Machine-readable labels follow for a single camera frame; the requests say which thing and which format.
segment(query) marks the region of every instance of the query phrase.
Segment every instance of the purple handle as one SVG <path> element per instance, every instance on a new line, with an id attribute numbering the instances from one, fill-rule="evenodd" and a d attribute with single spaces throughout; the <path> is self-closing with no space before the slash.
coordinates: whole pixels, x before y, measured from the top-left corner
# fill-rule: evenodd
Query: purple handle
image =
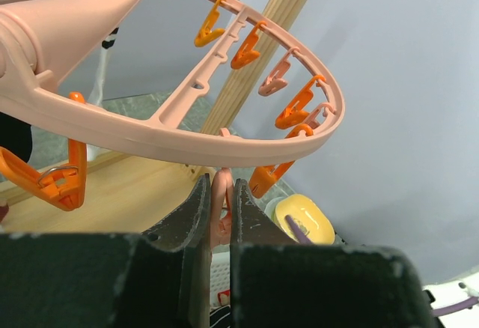
<path id="1" fill-rule="evenodd" d="M 311 240 L 306 236 L 306 234 L 302 233 L 301 228 L 298 227 L 298 225 L 294 222 L 293 217 L 290 216 L 289 214 L 285 216 L 284 218 L 287 222 L 287 224 L 290 226 L 291 231 L 293 231 L 294 237 L 302 243 L 302 244 L 313 244 Z"/>

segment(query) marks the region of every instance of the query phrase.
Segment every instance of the wooden shelf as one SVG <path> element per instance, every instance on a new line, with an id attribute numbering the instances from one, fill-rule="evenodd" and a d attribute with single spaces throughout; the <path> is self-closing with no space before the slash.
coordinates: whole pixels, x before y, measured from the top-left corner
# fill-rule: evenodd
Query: wooden shelf
<path id="1" fill-rule="evenodd" d="M 214 170 L 203 173 L 213 178 Z M 10 203 L 2 226 L 6 232 L 141 232 L 180 205 L 194 185 L 180 164 L 108 152 L 90 164 L 85 203 L 72 212 L 0 183 L 0 196 Z"/>

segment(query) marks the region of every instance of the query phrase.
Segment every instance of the wooden dowel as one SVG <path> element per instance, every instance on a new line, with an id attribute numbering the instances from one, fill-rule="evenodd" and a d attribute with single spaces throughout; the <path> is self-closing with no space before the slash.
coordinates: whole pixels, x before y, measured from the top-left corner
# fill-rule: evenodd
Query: wooden dowel
<path id="1" fill-rule="evenodd" d="M 269 0 L 263 15 L 285 30 L 289 30 L 306 1 Z M 261 52 L 261 56 L 254 63 L 240 70 L 231 71 L 201 129 L 201 133 L 217 135 L 221 128 L 231 125 L 277 48 L 278 43 L 276 41 L 263 33 L 260 34 L 260 39 L 254 49 Z M 193 180 L 196 179 L 199 171 L 199 167 L 187 167 L 188 175 Z"/>

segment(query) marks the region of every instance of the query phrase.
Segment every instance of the yellow lid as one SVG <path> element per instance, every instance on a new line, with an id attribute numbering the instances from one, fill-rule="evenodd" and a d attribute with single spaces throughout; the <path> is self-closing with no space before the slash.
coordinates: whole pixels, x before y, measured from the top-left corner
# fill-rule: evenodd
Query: yellow lid
<path id="1" fill-rule="evenodd" d="M 290 215 L 304 234 L 316 244 L 333 244 L 335 230 L 319 207 L 308 197 L 291 195 L 278 203 L 273 221 L 291 238 L 296 240 L 285 217 Z"/>

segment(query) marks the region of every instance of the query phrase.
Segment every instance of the white basket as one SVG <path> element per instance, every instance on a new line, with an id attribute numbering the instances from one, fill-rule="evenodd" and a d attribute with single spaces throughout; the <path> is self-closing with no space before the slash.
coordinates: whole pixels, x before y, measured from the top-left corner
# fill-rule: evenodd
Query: white basket
<path id="1" fill-rule="evenodd" d="M 215 253 L 211 261 L 210 271 L 210 305 L 220 306 L 218 293 L 230 289 L 230 253 Z"/>

